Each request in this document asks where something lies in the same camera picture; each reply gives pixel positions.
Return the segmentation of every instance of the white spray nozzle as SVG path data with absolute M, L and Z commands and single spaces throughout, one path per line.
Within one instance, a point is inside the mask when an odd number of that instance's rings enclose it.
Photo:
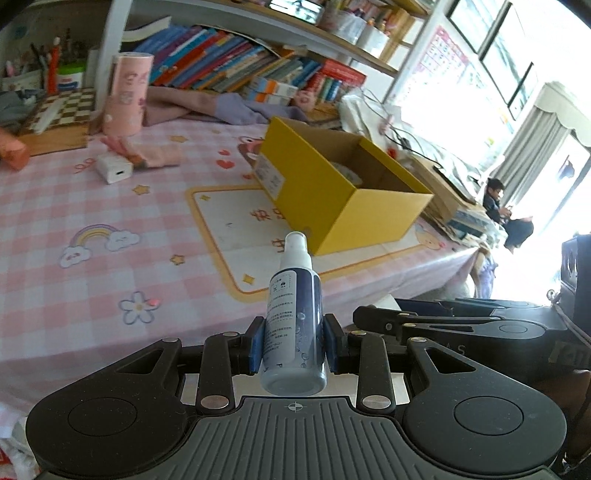
M 312 257 L 308 253 L 306 236 L 301 232 L 288 233 L 285 237 L 285 251 L 281 256 L 281 269 L 312 269 Z

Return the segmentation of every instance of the crosshair marking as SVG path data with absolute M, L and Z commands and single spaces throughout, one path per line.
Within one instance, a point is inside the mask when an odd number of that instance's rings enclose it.
M 289 408 L 291 411 L 300 411 L 302 408 L 305 408 L 305 406 L 295 401 L 286 406 L 286 408 Z

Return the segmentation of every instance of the book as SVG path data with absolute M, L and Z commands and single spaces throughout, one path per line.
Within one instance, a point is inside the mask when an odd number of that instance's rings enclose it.
M 180 35 L 174 41 L 172 41 L 166 48 L 163 48 L 162 50 L 160 50 L 154 56 L 154 66 L 152 67 L 152 73 L 154 73 L 155 70 L 158 70 L 160 68 L 162 63 L 168 58 L 168 56 L 172 52 L 174 52 L 177 48 L 179 48 L 187 40 L 193 38 L 193 36 L 195 34 L 197 34 L 199 31 L 201 31 L 201 29 L 202 29 L 201 27 L 192 27 L 192 28 L 186 29 L 186 31 L 182 35 Z
M 294 78 L 293 85 L 299 84 L 315 67 L 320 67 L 320 64 L 317 61 L 310 60 L 304 64 L 304 69 L 300 72 L 300 74 Z
M 273 72 L 276 72 L 281 67 L 283 67 L 283 65 L 287 64 L 287 62 L 289 62 L 289 61 L 290 61 L 290 59 L 285 58 L 285 57 L 282 59 L 278 59 L 276 62 L 273 63 L 273 65 L 270 65 L 269 68 L 267 68 L 267 70 L 265 71 L 265 73 L 263 73 L 261 75 L 261 77 L 268 77 Z
M 334 80 L 330 77 L 326 77 L 326 80 L 324 81 L 324 83 L 322 85 L 322 90 L 320 91 L 320 94 L 318 95 L 319 101 L 324 102 L 326 100 L 326 98 L 328 97 L 330 88 L 332 87 L 332 84 L 337 81 L 338 80 Z
M 302 70 L 304 70 L 304 67 L 301 67 L 301 66 L 296 67 L 294 70 L 289 72 L 287 75 L 284 75 L 283 78 L 281 79 L 281 81 L 284 83 L 289 83 L 291 85 L 292 82 L 296 79 L 296 77 L 302 72 Z
M 148 37 L 142 43 L 140 43 L 137 47 L 134 48 L 134 51 L 138 51 L 141 53 L 152 53 L 154 51 L 154 47 L 158 45 L 158 43 L 163 39 L 166 38 L 171 32 L 174 32 L 176 29 L 174 27 L 168 27 L 164 30 L 156 32 L 154 35 Z
M 225 91 L 231 91 L 230 89 L 232 87 L 234 87 L 235 85 L 237 85 L 241 80 L 243 80 L 246 77 L 250 78 L 250 76 L 252 75 L 252 72 L 258 70 L 259 61 L 261 61 L 261 59 L 264 60 L 268 56 L 269 56 L 269 52 L 267 52 L 266 50 L 263 49 L 263 51 L 259 51 L 258 53 L 256 53 L 256 55 L 251 56 L 249 58 L 248 65 L 244 66 L 235 74 L 229 76 L 228 78 L 226 78 L 222 82 L 218 83 L 213 88 L 213 90 L 215 90 L 216 92 L 219 92 L 219 93 L 222 93 Z
M 306 84 L 305 90 L 307 90 L 308 92 L 314 92 L 316 95 L 318 95 L 318 92 L 322 88 L 322 84 L 324 83 L 325 78 L 326 75 L 323 75 L 322 73 L 320 73 L 320 71 L 318 71 L 310 78 L 310 80 Z
M 237 54 L 236 51 L 243 51 L 243 47 L 248 42 L 242 37 L 234 37 L 224 43 L 219 49 L 213 51 L 210 55 L 207 55 L 202 61 L 197 62 L 194 67 L 188 69 L 186 73 L 181 75 L 175 82 L 174 85 L 178 88 L 189 88 L 191 85 L 196 83 L 199 79 L 208 75 L 214 69 L 221 67 L 229 60 L 234 58 Z
M 308 73 L 299 83 L 295 84 L 295 86 L 297 86 L 300 90 L 302 88 L 304 88 L 308 82 L 310 81 L 310 79 L 316 75 L 316 73 L 318 73 L 320 71 L 320 69 L 322 68 L 322 65 L 319 63 L 310 73 Z
M 332 59 L 326 59 L 324 61 L 320 73 L 335 80 L 341 80 L 344 85 L 352 87 L 361 87 L 366 79 L 363 73 Z
M 170 56 L 164 61 L 162 66 L 160 67 L 160 74 L 156 77 L 155 80 L 152 81 L 154 85 L 160 85 L 161 78 L 163 78 L 169 70 L 172 70 L 174 64 L 181 60 L 187 53 L 192 51 L 192 49 L 201 45 L 201 43 L 205 42 L 208 38 L 214 36 L 216 34 L 216 30 L 213 28 L 203 29 L 198 32 L 193 38 L 182 44 L 178 47 L 174 52 L 170 54 Z
M 268 51 L 265 51 L 265 56 L 262 59 L 260 59 L 258 62 L 254 63 L 253 65 L 248 67 L 246 69 L 246 71 L 244 71 L 244 74 L 241 76 L 241 78 L 238 80 L 238 82 L 230 85 L 226 89 L 226 91 L 227 92 L 236 92 L 236 90 L 242 88 L 248 82 L 250 82 L 251 78 L 258 75 L 262 70 L 266 69 L 269 66 L 269 64 L 271 64 L 273 61 L 275 61 L 274 56 L 271 55 Z
M 256 56 L 265 50 L 265 47 L 259 45 L 258 47 L 254 47 L 252 50 L 249 50 L 247 54 L 242 56 L 242 61 L 236 63 L 231 68 L 228 69 L 226 72 L 226 77 L 231 77 L 236 75 L 242 69 L 247 68 L 252 63 L 256 62 Z
M 286 77 L 286 75 L 288 75 L 289 73 L 293 72 L 296 68 L 301 66 L 301 61 L 296 59 L 290 60 L 286 65 L 283 65 L 283 67 L 269 75 L 268 78 L 270 80 L 277 80 L 280 82 L 283 80 L 283 78 Z
M 123 32 L 123 38 L 121 39 L 121 42 L 130 43 L 134 41 L 145 40 L 146 38 L 169 28 L 172 19 L 172 17 L 164 17 L 160 20 L 156 20 L 152 23 L 144 25 L 143 27 L 139 27 L 134 30 L 126 30 Z
M 341 80 L 334 80 L 332 85 L 330 86 L 330 90 L 326 95 L 327 102 L 334 102 L 336 99 L 337 94 L 339 93 L 340 86 L 343 85 Z
M 233 64 L 239 62 L 241 60 L 241 56 L 249 50 L 252 50 L 252 45 L 247 41 L 241 45 L 238 45 L 223 56 L 223 63 L 219 67 L 215 67 L 212 72 L 194 82 L 191 88 L 193 90 L 203 90 L 218 79 L 225 78 L 225 71 Z
M 232 34 L 227 34 L 220 38 L 213 45 L 209 46 L 201 52 L 201 54 L 194 59 L 191 64 L 179 73 L 174 80 L 170 83 L 170 86 L 180 88 L 180 86 L 193 77 L 200 70 L 205 69 L 211 62 L 215 61 L 221 55 L 231 50 L 243 40 L 242 37 L 235 37 Z
M 178 60 L 172 68 L 168 69 L 166 73 L 164 73 L 158 80 L 156 80 L 156 85 L 164 85 L 170 86 L 171 82 L 176 79 L 186 68 L 193 64 L 193 62 L 197 61 L 197 59 L 203 54 L 203 52 L 210 48 L 212 45 L 215 45 L 218 41 L 225 38 L 227 34 L 222 31 L 215 32 L 211 37 L 209 37 L 204 42 L 201 42 L 197 47 L 192 49 L 186 55 L 183 56 L 180 60 Z

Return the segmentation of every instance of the yellow cardboard box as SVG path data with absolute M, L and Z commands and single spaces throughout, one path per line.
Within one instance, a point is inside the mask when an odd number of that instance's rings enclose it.
M 355 187 L 331 162 L 363 183 Z M 433 197 L 364 137 L 277 117 L 255 175 L 314 255 L 400 240 Z

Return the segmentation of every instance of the cloud print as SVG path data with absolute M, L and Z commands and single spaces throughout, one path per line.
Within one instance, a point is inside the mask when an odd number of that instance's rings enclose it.
M 121 232 L 113 232 L 109 235 L 109 239 L 105 244 L 105 248 L 110 252 L 116 252 L 122 248 L 139 243 L 139 235 L 131 233 L 127 230 Z
M 60 257 L 60 267 L 68 268 L 90 258 L 90 250 L 84 247 L 66 247 Z

